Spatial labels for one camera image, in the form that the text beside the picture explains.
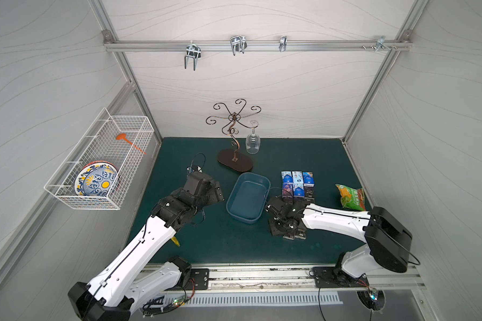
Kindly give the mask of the blue pocket tissue pack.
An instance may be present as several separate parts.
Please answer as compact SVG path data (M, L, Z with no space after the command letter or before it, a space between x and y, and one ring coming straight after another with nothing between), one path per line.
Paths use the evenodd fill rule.
M302 172L303 184L305 187L314 187L315 179L312 172Z

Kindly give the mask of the teal plastic storage box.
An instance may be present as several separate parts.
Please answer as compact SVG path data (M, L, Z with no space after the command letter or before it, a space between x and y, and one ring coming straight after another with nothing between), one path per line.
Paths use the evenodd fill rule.
M265 208L270 180L255 173L243 173L237 179L226 203L226 211L235 220L255 224Z

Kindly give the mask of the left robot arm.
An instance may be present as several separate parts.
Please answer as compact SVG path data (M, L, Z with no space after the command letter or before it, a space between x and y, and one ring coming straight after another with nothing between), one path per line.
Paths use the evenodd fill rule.
M205 207L224 200L220 183L194 171L186 184L152 208L145 224L126 248L91 281L77 282L68 292L80 320L128 320L135 310L172 288L184 290L191 265L174 256L158 270L139 278L150 259Z

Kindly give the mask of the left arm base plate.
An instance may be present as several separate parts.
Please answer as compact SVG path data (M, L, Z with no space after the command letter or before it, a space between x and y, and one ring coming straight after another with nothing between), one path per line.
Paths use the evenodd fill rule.
M186 291L207 290L209 288L210 270L207 268L192 268L182 273L178 283L178 288Z

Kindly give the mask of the dark blue tissue pack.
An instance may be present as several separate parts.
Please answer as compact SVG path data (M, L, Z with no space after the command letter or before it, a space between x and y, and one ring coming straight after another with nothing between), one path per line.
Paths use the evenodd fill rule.
M282 196L288 198L294 198L293 183L282 184Z

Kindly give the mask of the light blue tissue pack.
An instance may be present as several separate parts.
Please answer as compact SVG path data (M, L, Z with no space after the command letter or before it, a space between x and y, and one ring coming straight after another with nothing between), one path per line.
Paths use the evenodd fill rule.
M301 171L292 171L291 172L293 175L293 184L303 184L303 173Z

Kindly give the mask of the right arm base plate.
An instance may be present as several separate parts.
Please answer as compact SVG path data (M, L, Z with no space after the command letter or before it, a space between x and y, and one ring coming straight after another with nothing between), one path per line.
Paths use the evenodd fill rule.
M309 276L313 279L316 288L369 287L369 282L365 274L359 278L352 278L337 267L312 267L312 269L309 271Z

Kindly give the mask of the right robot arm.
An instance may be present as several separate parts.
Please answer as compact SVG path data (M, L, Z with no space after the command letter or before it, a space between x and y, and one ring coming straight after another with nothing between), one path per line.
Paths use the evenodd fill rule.
M307 231L321 230L361 241L360 247L337 259L332 271L337 282L361 284L367 273L380 268L404 274L411 264L412 234L383 207L345 211L277 196L266 203L265 211L272 216L269 224L274 236L305 239Z

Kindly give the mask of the blue white tissue pack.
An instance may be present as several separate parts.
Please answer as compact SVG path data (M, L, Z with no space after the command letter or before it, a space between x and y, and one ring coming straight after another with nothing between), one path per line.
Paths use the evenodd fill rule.
M293 183L293 174L291 171L281 172L282 183Z

